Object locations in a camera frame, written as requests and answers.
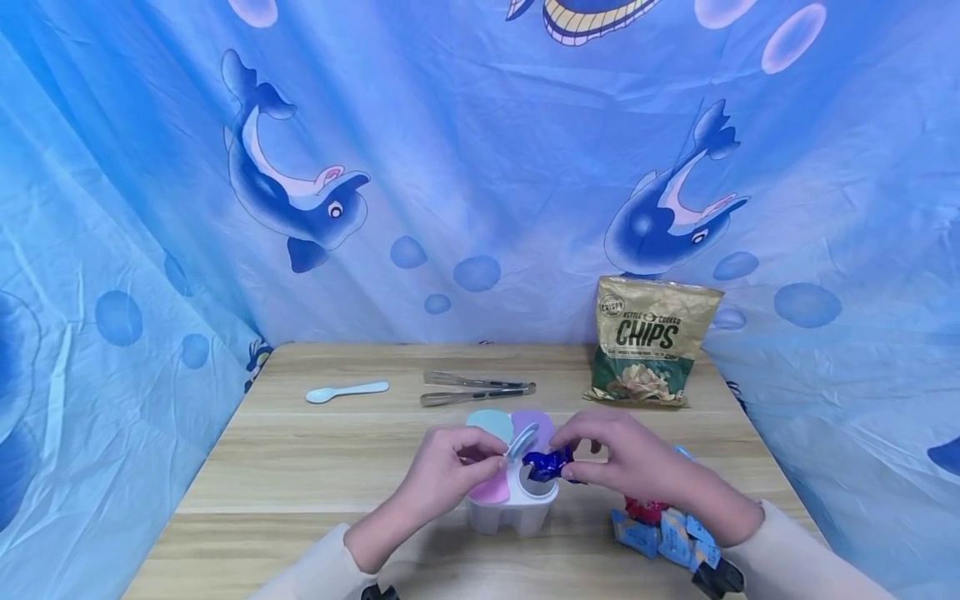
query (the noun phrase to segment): kettle cooked chips bag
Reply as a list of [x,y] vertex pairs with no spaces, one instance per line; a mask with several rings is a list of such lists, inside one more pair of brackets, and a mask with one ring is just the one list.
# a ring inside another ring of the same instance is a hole
[[686,379],[724,293],[603,276],[588,400],[684,407]]

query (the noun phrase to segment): hand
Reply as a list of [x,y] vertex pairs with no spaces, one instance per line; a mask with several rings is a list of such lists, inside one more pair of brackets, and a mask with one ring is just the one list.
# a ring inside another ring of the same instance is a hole
[[464,497],[507,466],[507,445],[479,427],[427,432],[397,500],[423,525],[457,508]]
[[687,496],[684,477],[689,461],[638,423],[626,411],[599,408],[574,415],[550,446],[571,446],[590,440],[590,452],[608,449],[606,463],[574,462],[564,467],[564,479],[595,484],[638,500],[680,504]]
[[479,427],[428,431],[394,495],[344,535],[360,570],[376,573],[423,525],[457,508],[470,490],[506,467],[506,452],[502,440]]
[[742,543],[763,524],[759,504],[679,454],[626,411],[601,408],[577,413],[557,430],[550,445],[576,449],[582,440],[590,440],[593,454],[606,446],[609,458],[606,463],[570,463],[564,467],[565,479],[676,506],[700,519],[721,547]]

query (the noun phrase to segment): blue candy wrapper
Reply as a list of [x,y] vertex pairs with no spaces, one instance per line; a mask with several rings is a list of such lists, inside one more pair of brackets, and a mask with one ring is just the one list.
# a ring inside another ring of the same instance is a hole
[[657,557],[657,546],[660,545],[660,529],[638,523],[627,516],[623,511],[611,511],[613,534],[616,540],[633,548],[650,560]]
[[716,545],[713,536],[709,531],[704,529],[704,524],[695,519],[693,515],[686,516],[686,532],[690,534],[692,538],[706,542],[708,545]]
[[663,513],[660,516],[660,553],[676,564],[689,567],[693,557],[692,545],[685,522],[671,511]]
[[[530,474],[527,475],[527,479],[531,481],[537,481],[540,483],[546,483],[551,479],[556,479],[560,477],[561,471],[564,469],[567,463],[573,462],[573,450],[570,447],[565,447],[560,450],[554,450],[549,454],[544,454],[542,452],[528,452],[523,456],[523,465],[530,465]],[[570,483],[583,483],[580,481],[570,480]]]
[[720,564],[720,548],[697,540],[693,544],[693,552],[690,555],[690,565],[688,568],[691,573],[696,573],[700,565],[706,563],[711,568],[716,568]]

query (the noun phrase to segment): pastel popsicle mold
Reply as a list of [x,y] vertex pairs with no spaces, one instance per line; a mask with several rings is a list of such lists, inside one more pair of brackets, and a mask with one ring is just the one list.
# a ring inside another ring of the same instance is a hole
[[516,411],[510,415],[510,419],[514,422],[514,437],[520,435],[520,432],[531,423],[536,423],[539,428],[533,443],[527,446],[527,452],[546,452],[547,445],[550,444],[550,438],[557,431],[552,419],[546,413],[542,411]]
[[[553,421],[541,411],[518,411],[512,416],[491,409],[470,415],[467,423],[503,437],[503,418],[511,423],[511,444],[531,423],[537,424],[536,438],[526,451],[543,451],[553,436]],[[516,461],[497,473],[494,478],[480,484],[468,495],[469,522],[476,531],[493,535],[504,524],[511,525],[522,536],[533,535],[542,527],[550,506],[557,497],[556,481],[545,484],[527,480],[527,471],[521,461]]]
[[514,440],[514,422],[510,415],[503,411],[492,408],[476,411],[467,417],[467,425],[480,427],[487,433],[503,440],[504,444],[509,444]]

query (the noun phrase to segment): sleeve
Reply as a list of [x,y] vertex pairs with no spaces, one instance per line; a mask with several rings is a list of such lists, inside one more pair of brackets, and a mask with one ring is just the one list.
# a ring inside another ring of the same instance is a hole
[[250,600],[360,600],[376,575],[362,572],[344,546],[348,528],[338,525]]
[[749,600],[894,600],[773,504],[760,504],[763,525],[749,540],[722,550],[743,573]]

